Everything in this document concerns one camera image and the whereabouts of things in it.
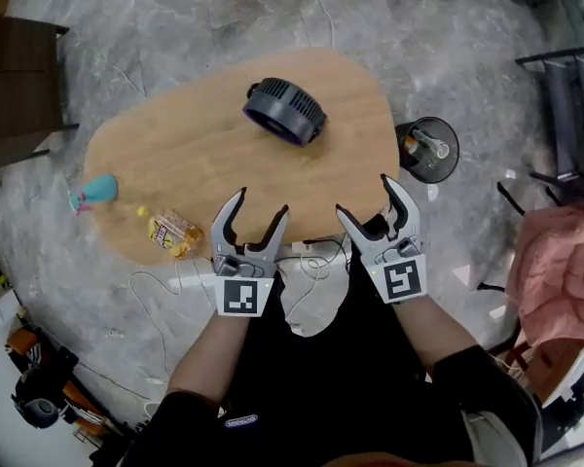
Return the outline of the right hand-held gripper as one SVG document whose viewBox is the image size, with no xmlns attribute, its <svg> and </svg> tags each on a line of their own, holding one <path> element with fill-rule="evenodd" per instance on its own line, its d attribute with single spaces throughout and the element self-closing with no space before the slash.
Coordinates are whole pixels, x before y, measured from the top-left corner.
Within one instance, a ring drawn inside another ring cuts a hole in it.
<svg viewBox="0 0 584 467">
<path fill-rule="evenodd" d="M 389 199 L 386 220 L 377 214 L 362 224 L 339 204 L 336 215 L 359 251 L 382 301 L 400 305 L 427 294 L 426 257 L 418 242 L 420 210 L 395 179 L 386 174 L 381 179 Z"/>
</svg>

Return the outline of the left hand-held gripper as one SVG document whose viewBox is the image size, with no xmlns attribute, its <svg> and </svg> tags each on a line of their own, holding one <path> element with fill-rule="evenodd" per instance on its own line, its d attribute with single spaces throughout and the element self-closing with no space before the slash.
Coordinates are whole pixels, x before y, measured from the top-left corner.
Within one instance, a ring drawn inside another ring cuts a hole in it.
<svg viewBox="0 0 584 467">
<path fill-rule="evenodd" d="M 247 255 L 236 254 L 235 220 L 245 198 L 242 187 L 221 207 L 210 228 L 215 277 L 215 302 L 221 316 L 260 317 L 274 287 L 275 257 L 289 220 L 284 204 L 274 215 L 263 238 L 247 244 Z"/>
</svg>

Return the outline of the black round waste bin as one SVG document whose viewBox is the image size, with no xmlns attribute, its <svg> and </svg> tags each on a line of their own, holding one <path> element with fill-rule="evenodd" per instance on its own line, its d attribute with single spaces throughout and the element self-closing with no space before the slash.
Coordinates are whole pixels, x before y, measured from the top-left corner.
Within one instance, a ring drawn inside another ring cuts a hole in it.
<svg viewBox="0 0 584 467">
<path fill-rule="evenodd" d="M 444 160 L 437 160 L 421 145 L 414 156 L 407 154 L 401 147 L 406 134 L 420 128 L 431 136 L 444 141 L 450 147 L 450 154 Z M 456 169 L 459 161 L 459 141 L 453 128 L 441 118 L 422 117 L 414 122 L 394 127 L 399 150 L 400 165 L 414 178 L 424 184 L 437 184 L 446 180 Z"/>
</svg>

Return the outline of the yellow juice bottle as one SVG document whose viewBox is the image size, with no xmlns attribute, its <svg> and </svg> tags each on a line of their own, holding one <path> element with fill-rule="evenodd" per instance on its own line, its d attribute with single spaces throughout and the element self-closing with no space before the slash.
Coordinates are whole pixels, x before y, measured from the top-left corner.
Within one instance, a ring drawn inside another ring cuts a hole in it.
<svg viewBox="0 0 584 467">
<path fill-rule="evenodd" d="M 152 212 L 141 205 L 136 210 L 147 221 L 148 238 L 176 260 L 188 259 L 199 249 L 203 233 L 199 227 L 172 210 Z"/>
</svg>

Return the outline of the green and white bottle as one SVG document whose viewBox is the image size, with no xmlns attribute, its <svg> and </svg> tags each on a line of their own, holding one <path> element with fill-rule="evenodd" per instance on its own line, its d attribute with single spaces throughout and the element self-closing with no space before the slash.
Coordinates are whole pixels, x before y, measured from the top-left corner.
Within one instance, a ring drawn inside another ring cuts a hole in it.
<svg viewBox="0 0 584 467">
<path fill-rule="evenodd" d="M 444 160 L 450 154 L 450 147 L 442 140 L 431 136 L 420 128 L 414 128 L 413 137 L 435 159 Z"/>
</svg>

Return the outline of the person's left forearm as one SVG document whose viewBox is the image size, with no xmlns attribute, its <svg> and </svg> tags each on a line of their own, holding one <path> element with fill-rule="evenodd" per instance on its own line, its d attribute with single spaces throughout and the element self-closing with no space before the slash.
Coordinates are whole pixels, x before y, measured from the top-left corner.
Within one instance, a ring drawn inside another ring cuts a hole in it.
<svg viewBox="0 0 584 467">
<path fill-rule="evenodd" d="M 218 407 L 232 382 L 250 318 L 214 313 L 175 367 L 166 394 L 187 392 Z"/>
</svg>

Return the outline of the person's right forearm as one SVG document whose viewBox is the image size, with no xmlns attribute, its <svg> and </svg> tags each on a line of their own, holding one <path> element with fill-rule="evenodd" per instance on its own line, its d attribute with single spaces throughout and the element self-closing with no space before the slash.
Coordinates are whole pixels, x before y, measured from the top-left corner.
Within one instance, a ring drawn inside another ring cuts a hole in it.
<svg viewBox="0 0 584 467">
<path fill-rule="evenodd" d="M 428 295 L 390 306 L 431 377 L 438 362 L 478 344 L 458 321 Z"/>
</svg>

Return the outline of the oval wooden table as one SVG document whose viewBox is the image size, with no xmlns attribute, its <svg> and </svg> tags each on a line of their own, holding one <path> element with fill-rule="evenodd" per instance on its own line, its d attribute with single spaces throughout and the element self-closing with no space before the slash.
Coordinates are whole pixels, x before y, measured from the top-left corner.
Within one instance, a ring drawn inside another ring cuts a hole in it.
<svg viewBox="0 0 584 467">
<path fill-rule="evenodd" d="M 308 146 L 275 137 L 243 113 L 248 88 L 268 77 L 301 87 L 325 111 L 325 128 Z M 116 199 L 89 217 L 109 248 L 153 266 L 170 255 L 148 237 L 140 206 L 172 210 L 208 231 L 221 206 L 245 190 L 234 221 L 239 241 L 259 241 L 287 206 L 284 242 L 292 243 L 339 234 L 337 205 L 360 221 L 372 218 L 386 202 L 382 176 L 399 172 L 378 81 L 344 54 L 302 48 L 223 67 L 104 123 L 89 143 L 84 178 L 115 176 Z"/>
</svg>

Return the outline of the purple desk fan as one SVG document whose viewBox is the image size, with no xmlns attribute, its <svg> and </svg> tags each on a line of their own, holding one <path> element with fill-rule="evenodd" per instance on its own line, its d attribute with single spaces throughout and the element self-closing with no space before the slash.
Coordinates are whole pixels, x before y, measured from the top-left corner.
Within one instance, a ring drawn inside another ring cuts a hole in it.
<svg viewBox="0 0 584 467">
<path fill-rule="evenodd" d="M 327 115 L 305 90 L 286 80 L 270 77 L 251 85 L 243 113 L 255 124 L 297 147 L 319 136 Z"/>
</svg>

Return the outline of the teal spray bottle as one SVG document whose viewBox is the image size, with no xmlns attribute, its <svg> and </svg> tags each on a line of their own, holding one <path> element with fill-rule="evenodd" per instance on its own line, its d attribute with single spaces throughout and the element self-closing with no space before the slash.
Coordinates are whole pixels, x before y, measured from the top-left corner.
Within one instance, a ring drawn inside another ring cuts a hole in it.
<svg viewBox="0 0 584 467">
<path fill-rule="evenodd" d="M 76 215 L 91 210 L 95 204 L 114 200 L 118 195 L 118 181 L 114 175 L 105 174 L 92 179 L 79 192 L 70 193 L 69 204 Z"/>
</svg>

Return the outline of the person's black clothed body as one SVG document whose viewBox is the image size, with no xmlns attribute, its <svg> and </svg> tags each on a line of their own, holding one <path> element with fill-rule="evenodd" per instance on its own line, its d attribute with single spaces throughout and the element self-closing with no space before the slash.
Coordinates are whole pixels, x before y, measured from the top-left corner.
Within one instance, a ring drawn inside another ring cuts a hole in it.
<svg viewBox="0 0 584 467">
<path fill-rule="evenodd" d="M 312 337 L 275 288 L 250 318 L 218 407 L 165 393 L 121 467 L 532 467 L 541 419 L 480 345 L 422 365 L 353 253 L 347 294 Z"/>
</svg>

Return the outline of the pink jacket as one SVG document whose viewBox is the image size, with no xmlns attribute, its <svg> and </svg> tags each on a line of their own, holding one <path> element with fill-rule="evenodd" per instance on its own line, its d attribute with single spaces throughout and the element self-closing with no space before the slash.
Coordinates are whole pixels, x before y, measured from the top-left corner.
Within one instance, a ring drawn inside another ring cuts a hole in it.
<svg viewBox="0 0 584 467">
<path fill-rule="evenodd" d="M 526 340 L 584 340 L 584 209 L 549 207 L 523 216 L 505 293 Z"/>
</svg>

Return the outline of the grey metal chair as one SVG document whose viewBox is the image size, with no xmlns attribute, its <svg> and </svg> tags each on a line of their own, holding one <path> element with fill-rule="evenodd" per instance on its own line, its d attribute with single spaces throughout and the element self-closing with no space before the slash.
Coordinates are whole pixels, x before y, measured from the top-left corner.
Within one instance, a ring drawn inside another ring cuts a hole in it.
<svg viewBox="0 0 584 467">
<path fill-rule="evenodd" d="M 555 175 L 532 170 L 529 176 L 584 202 L 584 47 L 522 56 L 515 63 L 541 67 L 544 114 L 555 153 Z"/>
</svg>

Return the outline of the dark wooden desk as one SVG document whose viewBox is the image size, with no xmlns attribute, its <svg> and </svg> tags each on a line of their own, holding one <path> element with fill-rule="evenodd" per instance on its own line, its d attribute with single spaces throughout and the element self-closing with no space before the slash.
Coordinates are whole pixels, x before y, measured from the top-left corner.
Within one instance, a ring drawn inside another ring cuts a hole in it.
<svg viewBox="0 0 584 467">
<path fill-rule="evenodd" d="M 45 156 L 37 147 L 77 124 L 63 119 L 57 41 L 69 29 L 0 17 L 0 167 Z"/>
</svg>

